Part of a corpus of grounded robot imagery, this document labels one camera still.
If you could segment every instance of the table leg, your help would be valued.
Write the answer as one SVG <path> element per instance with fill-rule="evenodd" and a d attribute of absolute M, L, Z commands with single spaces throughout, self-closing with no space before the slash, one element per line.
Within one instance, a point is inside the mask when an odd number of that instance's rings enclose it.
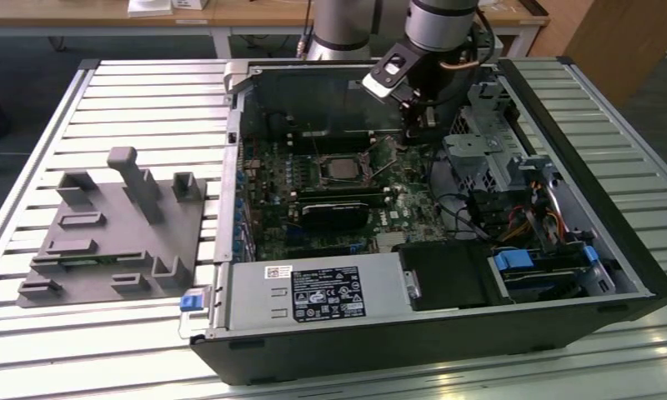
<path fill-rule="evenodd" d="M 215 53 L 217 58 L 232 58 L 229 27 L 212 28 L 212 42 L 215 43 Z"/>
<path fill-rule="evenodd" d="M 64 36 L 48 36 L 49 44 L 56 52 L 63 52 L 67 50 L 67 45 L 64 44 Z"/>
<path fill-rule="evenodd" d="M 531 45 L 534 44 L 534 39 L 537 39 L 539 28 L 541 27 L 538 25 L 530 25 L 522 28 L 520 33 L 514 38 L 514 43 L 511 44 L 507 57 L 514 58 L 527 56 Z"/>

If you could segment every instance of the blue latch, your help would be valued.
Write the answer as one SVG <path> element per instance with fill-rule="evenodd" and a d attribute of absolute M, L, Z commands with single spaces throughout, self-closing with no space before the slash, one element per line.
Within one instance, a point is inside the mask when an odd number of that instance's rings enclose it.
<path fill-rule="evenodd" d="M 590 263 L 595 263 L 601 257 L 598 256 L 597 249 L 593 246 L 583 247 L 583 254 L 589 258 Z"/>
<path fill-rule="evenodd" d="M 503 271 L 508 268 L 533 268 L 530 252 L 526 250 L 503 250 L 494 257 L 496 269 Z"/>
<path fill-rule="evenodd" d="M 180 297 L 180 311 L 187 313 L 188 311 L 203 310 L 204 295 L 203 294 L 187 294 Z"/>

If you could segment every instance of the aluminum extrusion table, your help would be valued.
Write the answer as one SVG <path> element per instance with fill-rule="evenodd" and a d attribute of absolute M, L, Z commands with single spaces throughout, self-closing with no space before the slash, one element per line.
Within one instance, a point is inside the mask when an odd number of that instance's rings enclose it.
<path fill-rule="evenodd" d="M 83 64 L 0 211 L 0 398 L 667 397 L 667 307 L 561 350 L 229 387 L 188 349 L 177 298 L 16 306 L 57 210 L 63 171 L 88 168 L 97 181 L 116 181 L 105 168 L 112 146 L 136 147 L 139 164 L 156 178 L 187 169 L 208 180 L 196 286 L 211 283 L 228 118 L 224 63 Z M 667 272 L 665 163 L 575 67 L 553 58 L 516 66 Z M 191 323 L 197 329 L 205 320 Z"/>

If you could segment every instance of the power supply label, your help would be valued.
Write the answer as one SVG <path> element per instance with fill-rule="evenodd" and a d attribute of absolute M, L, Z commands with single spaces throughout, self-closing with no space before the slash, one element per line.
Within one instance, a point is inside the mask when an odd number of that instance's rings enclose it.
<path fill-rule="evenodd" d="M 298 323 L 366 316 L 358 267 L 292 271 L 291 291 Z"/>

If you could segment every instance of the motherboard chip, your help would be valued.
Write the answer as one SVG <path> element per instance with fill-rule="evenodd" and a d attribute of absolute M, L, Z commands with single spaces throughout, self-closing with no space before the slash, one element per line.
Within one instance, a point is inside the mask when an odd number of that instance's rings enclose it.
<path fill-rule="evenodd" d="M 356 179 L 358 162 L 352 158 L 334 158 L 326 166 L 326 172 L 328 177 L 334 179 Z"/>

